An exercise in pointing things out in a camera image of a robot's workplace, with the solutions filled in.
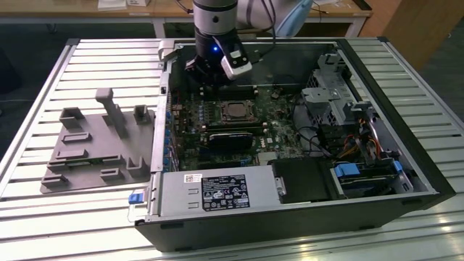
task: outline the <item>blue latch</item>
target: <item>blue latch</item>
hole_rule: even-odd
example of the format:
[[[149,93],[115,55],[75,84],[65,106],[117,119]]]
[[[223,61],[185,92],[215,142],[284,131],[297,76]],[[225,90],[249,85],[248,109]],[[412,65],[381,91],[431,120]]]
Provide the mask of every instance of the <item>blue latch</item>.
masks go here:
[[[339,178],[343,176],[353,176],[360,174],[360,170],[355,163],[340,164],[333,168],[333,170]]]
[[[144,193],[140,192],[140,193],[131,194],[129,204],[133,205],[133,204],[141,204],[141,203],[144,203]]]
[[[393,162],[393,166],[395,166],[396,172],[401,172],[403,171],[401,163],[397,160]]]

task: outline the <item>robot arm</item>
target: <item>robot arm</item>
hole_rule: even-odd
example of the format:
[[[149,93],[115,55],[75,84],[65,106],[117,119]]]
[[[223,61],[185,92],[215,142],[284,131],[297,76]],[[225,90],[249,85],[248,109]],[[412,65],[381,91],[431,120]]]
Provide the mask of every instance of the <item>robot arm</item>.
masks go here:
[[[201,84],[228,84],[252,69],[236,20],[237,0],[193,0],[196,57],[187,71]]]
[[[272,28],[292,37],[308,16],[312,0],[193,0],[196,57],[185,70],[209,86],[229,84],[252,70],[236,25]],[[279,15],[271,16],[271,9]]]

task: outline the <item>slotted metal table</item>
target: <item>slotted metal table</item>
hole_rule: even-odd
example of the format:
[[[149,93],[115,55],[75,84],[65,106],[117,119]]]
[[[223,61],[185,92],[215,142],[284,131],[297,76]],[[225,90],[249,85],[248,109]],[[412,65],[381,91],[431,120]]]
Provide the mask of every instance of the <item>slotted metal table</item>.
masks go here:
[[[128,196],[144,183],[43,195],[60,110],[103,113],[93,100],[112,87],[124,111],[156,110],[159,39],[69,42],[0,163],[0,260],[424,260],[464,254],[464,127],[388,42],[348,39],[457,195],[379,229],[161,253],[135,230]],[[353,84],[368,99],[356,79]],[[143,207],[136,214],[143,215]]]

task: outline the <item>power supply label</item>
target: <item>power supply label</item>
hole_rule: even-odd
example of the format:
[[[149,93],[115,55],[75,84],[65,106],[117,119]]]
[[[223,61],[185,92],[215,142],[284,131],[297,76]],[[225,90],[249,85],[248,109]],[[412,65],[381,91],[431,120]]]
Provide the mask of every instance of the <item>power supply label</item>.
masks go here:
[[[204,211],[249,208],[245,175],[201,178]]]

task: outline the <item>floor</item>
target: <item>floor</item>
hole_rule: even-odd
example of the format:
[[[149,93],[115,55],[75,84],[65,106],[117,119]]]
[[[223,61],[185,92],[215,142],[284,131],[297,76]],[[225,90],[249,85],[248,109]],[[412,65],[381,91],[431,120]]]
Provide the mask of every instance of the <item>floor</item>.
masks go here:
[[[167,25],[168,37],[192,37],[188,25]],[[23,87],[0,94],[0,157],[20,128],[33,99],[69,38],[152,38],[149,24],[61,24],[49,34],[44,25],[0,25],[0,48],[23,79]],[[425,81],[464,120],[464,20],[420,72]]]

